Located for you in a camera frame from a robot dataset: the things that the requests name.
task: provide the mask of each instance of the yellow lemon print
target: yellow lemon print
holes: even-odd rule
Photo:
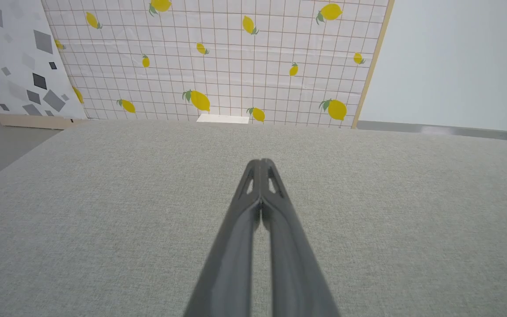
[[[298,73],[298,65],[296,63],[292,63],[292,67],[289,70],[289,76],[294,76]]]
[[[154,14],[159,14],[158,12],[166,12],[170,6],[171,2],[169,0],[151,0],[148,12],[151,16],[154,16]]]
[[[197,107],[199,110],[211,110],[211,102],[209,99],[197,90],[189,89],[186,92],[183,92],[183,98],[187,99],[187,101],[191,101],[191,103],[193,103],[193,106]]]
[[[316,16],[316,24],[319,24],[318,21],[324,22],[326,20],[336,20],[338,16],[342,14],[342,9],[337,4],[326,4],[322,10],[318,11],[318,15]]]
[[[60,43],[59,40],[54,40],[54,43],[56,43],[56,47],[59,48],[60,50],[66,49],[66,46],[64,44]]]
[[[136,113],[136,109],[134,108],[134,105],[131,102],[129,102],[128,100],[119,99],[119,100],[117,100],[117,103],[119,106],[122,106],[128,112],[131,112],[133,114]]]
[[[145,68],[150,66],[150,59],[145,54],[142,54],[142,66]]]
[[[344,120],[345,115],[348,113],[347,107],[344,105],[343,102],[340,102],[338,100],[324,100],[320,103],[320,106],[318,108],[322,107],[324,111],[328,109],[328,114],[332,119],[336,120]]]
[[[260,108],[250,108],[247,110],[255,120],[263,122],[265,120],[265,114]]]
[[[89,23],[90,26],[93,26],[93,28],[96,28],[96,29],[103,28],[103,25],[97,21],[97,18],[95,18],[95,16],[93,14],[90,14],[89,12],[87,12],[85,18],[87,20],[87,23]]]
[[[76,96],[78,96],[79,102],[83,103],[83,96],[81,96],[81,92],[79,92],[79,90],[77,90],[77,88],[75,88],[74,86],[72,86],[72,88],[74,89]]]
[[[205,45],[202,43],[197,43],[197,51],[203,55],[207,55],[209,53],[209,50],[205,48]]]
[[[357,63],[357,64],[363,64],[365,62],[365,60],[363,59],[363,57],[361,56],[361,53],[356,53],[354,56],[353,56],[353,60]]]
[[[242,26],[244,26],[244,30],[246,30],[246,32],[248,32],[249,34],[255,35],[255,34],[259,33],[259,30],[254,25],[254,22],[247,15],[244,16],[244,20],[242,21]]]

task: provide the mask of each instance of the baseboard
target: baseboard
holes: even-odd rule
[[[0,114],[0,123],[4,126],[22,126],[65,130],[71,126],[88,122],[87,119],[67,119],[62,117],[28,116],[26,114]]]

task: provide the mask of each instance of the textured gray fabric surface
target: textured gray fabric surface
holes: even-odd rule
[[[0,316],[181,315],[261,157],[343,316],[507,316],[507,141],[161,121],[82,124],[0,172]]]

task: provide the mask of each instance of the lemon patterned backdrop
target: lemon patterned backdrop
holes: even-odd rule
[[[350,127],[388,0],[43,0],[87,116]]]

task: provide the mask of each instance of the grid pattern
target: grid pattern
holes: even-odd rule
[[[153,15],[149,0],[43,0],[90,118],[195,121],[203,111],[181,96],[195,90],[209,99],[210,114],[251,117],[247,110],[255,107],[265,121],[252,118],[254,124],[350,127],[388,0],[335,3],[342,14],[317,24],[330,2],[184,0]],[[87,12],[101,29],[89,26]],[[244,30],[245,16],[258,34]],[[354,61],[356,53],[364,63]],[[289,74],[292,63],[296,76]],[[119,99],[133,103],[135,114]],[[328,99],[346,105],[343,121],[322,110]]]

